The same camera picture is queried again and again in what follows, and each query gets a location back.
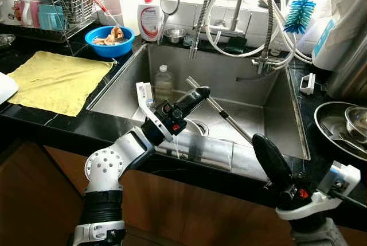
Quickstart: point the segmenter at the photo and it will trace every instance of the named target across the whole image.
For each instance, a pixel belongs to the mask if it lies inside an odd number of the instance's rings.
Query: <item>white label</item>
[[[140,14],[140,22],[144,33],[148,38],[155,38],[158,35],[158,13],[156,7],[147,7]]]

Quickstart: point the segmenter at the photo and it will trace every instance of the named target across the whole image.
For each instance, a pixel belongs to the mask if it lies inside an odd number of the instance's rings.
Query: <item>pink mug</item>
[[[21,0],[21,16],[22,25],[24,27],[39,28],[38,20],[38,5],[41,4],[38,0]]]

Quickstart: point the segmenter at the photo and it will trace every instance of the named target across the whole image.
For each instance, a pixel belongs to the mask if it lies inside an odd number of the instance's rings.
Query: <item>black countertop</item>
[[[99,57],[84,43],[84,35],[92,28],[93,26],[90,26],[71,38],[70,43],[73,51],[77,57],[111,61],[110,59]],[[137,37],[132,52],[117,59],[119,63],[110,70],[98,84],[97,88],[89,95],[84,108],[77,117],[68,117],[50,111],[9,103],[0,105],[0,121],[2,126],[9,127],[8,136],[22,137],[41,145],[89,156],[95,150],[111,145],[113,141],[123,135],[122,130],[128,130],[134,125],[140,125],[139,122],[89,111],[85,108],[111,81],[141,44],[141,38]],[[70,56],[70,50],[66,44],[52,44],[17,38],[11,49],[0,51],[0,71],[3,73],[14,71],[38,50]],[[298,87],[302,76],[310,72],[317,74],[317,84],[315,86],[315,94],[306,96],[299,92]],[[366,203],[366,164],[346,157],[342,151],[322,137],[314,124],[313,113],[315,109],[320,104],[329,101],[325,92],[321,91],[320,86],[325,83],[329,72],[320,71],[311,65],[295,60],[294,63],[290,64],[290,73],[306,132],[311,160],[303,161],[296,158],[287,158],[287,162],[292,164],[292,169],[295,172],[304,170],[314,182],[321,180],[324,173],[329,170],[335,157],[344,164],[354,164],[364,172],[364,183],[360,182],[350,196]],[[259,204],[271,207],[275,205],[274,196],[264,188],[264,182],[193,162],[154,154],[140,166],[139,170]],[[330,211],[329,214],[337,224],[367,231],[365,224],[361,225],[353,219],[355,215],[367,218],[367,211],[365,210],[342,203],[337,209]]]

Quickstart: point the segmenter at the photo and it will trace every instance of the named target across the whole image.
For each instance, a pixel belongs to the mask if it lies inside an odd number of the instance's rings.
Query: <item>blue bristles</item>
[[[304,34],[311,20],[315,5],[315,2],[309,0],[293,1],[284,31]]]

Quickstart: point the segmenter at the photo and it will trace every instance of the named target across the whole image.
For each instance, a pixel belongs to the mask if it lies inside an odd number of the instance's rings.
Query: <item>metal pan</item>
[[[346,130],[346,119],[344,112],[348,107],[356,106],[355,104],[344,103],[341,101],[330,101],[321,104],[314,113],[314,119],[321,133],[334,145],[344,152],[360,159],[367,161],[367,150],[361,151],[352,145],[360,144],[355,142]],[[335,139],[342,134],[342,139]]]

